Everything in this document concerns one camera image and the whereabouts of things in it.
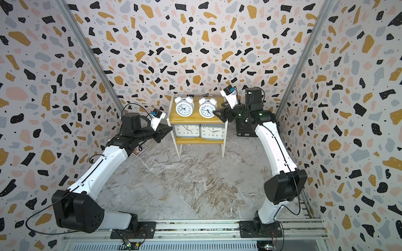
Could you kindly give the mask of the wooden shelf white metal frame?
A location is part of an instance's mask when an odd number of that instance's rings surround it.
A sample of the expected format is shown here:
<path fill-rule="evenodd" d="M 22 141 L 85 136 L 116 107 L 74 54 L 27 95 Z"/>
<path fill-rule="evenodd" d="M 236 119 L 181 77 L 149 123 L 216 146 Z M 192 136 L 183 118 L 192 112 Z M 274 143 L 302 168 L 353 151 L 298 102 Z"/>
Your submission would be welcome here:
<path fill-rule="evenodd" d="M 222 122 L 219 118 L 214 116 L 211 119 L 206 119 L 202 117 L 199 113 L 199 100 L 202 96 L 195 96 L 193 97 L 194 99 L 194 111 L 191 116 L 189 117 L 181 117 L 180 115 L 177 114 L 176 112 L 176 103 L 174 102 L 174 99 L 177 97 L 173 96 L 171 101 L 170 101 L 170 106 L 169 106 L 169 113 L 168 113 L 168 118 L 167 122 L 168 125 L 170 125 L 173 130 L 171 131 L 171 136 L 173 139 L 173 143 L 175 146 L 175 150 L 177 152 L 178 157 L 181 157 L 182 155 L 182 148 L 184 145 L 193 145 L 193 144 L 217 144 L 221 146 L 221 156 L 225 156 L 225 147 L 226 147 L 226 138 L 227 138 L 227 131 L 228 131 L 228 123 L 227 122 Z M 222 103 L 225 101 L 224 98 L 222 97 L 214 97 L 217 100 L 217 109 L 222 108 Z M 225 138 L 223 140 L 206 140 L 200 137 L 197 138 L 179 138 L 175 135 L 174 132 L 174 125 L 175 124 L 198 124 L 201 126 L 201 124 L 224 124 L 225 125 Z"/>

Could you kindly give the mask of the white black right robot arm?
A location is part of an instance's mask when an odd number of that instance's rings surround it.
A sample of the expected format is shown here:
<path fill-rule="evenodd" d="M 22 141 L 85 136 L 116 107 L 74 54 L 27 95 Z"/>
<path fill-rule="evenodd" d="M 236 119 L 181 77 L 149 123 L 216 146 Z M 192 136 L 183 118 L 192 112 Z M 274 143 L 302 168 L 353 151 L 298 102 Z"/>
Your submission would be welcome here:
<path fill-rule="evenodd" d="M 272 178 L 264 184 L 266 199 L 257 211 L 257 224 L 269 225 L 287 204 L 300 198 L 307 181 L 305 170 L 292 161 L 280 138 L 275 114 L 263 107 L 263 94 L 260 88 L 247 88 L 245 102 L 238 99 L 238 92 L 231 85 L 224 88 L 221 95 L 225 98 L 222 109 L 215 115 L 223 122 L 243 122 L 250 133 L 261 141 L 271 165 Z"/>

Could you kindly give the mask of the grey square clock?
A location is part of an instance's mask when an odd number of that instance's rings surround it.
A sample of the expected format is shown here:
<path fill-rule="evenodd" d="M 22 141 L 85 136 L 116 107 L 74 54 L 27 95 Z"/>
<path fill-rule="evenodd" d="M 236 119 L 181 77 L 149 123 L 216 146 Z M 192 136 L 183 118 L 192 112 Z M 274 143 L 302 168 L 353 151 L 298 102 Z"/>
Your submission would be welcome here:
<path fill-rule="evenodd" d="M 200 137 L 200 126 L 198 124 L 175 124 L 175 135 L 179 138 Z"/>
<path fill-rule="evenodd" d="M 225 138 L 224 124 L 201 124 L 200 136 L 206 140 L 223 140 Z"/>

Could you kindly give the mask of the white twin-bell clock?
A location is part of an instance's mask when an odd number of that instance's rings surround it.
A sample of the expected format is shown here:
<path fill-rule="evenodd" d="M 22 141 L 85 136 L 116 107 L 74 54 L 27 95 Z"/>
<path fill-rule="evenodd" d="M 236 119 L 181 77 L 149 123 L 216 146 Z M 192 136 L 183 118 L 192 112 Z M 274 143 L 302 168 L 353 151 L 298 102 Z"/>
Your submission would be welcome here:
<path fill-rule="evenodd" d="M 189 94 L 178 94 L 174 99 L 176 103 L 176 112 L 181 117 L 189 117 L 194 111 L 194 99 Z"/>
<path fill-rule="evenodd" d="M 213 118 L 214 111 L 217 109 L 217 100 L 210 94 L 204 94 L 199 102 L 199 113 L 206 119 Z"/>

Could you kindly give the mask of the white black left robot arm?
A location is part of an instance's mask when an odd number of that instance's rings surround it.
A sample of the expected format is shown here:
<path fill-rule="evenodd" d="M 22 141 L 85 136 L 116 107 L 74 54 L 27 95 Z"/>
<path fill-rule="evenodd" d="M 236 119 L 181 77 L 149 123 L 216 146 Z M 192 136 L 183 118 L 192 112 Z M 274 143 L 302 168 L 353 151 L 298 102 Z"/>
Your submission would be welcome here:
<path fill-rule="evenodd" d="M 113 229 L 118 234 L 138 234 L 140 227 L 136 214 L 112 212 L 97 204 L 97 198 L 114 171 L 148 140 L 161 140 L 172 131 L 162 123 L 166 114 L 154 109 L 149 116 L 127 113 L 122 116 L 120 131 L 108 141 L 100 157 L 90 169 L 66 190 L 57 190 L 51 200 L 58 227 L 68 233 L 93 233 Z"/>

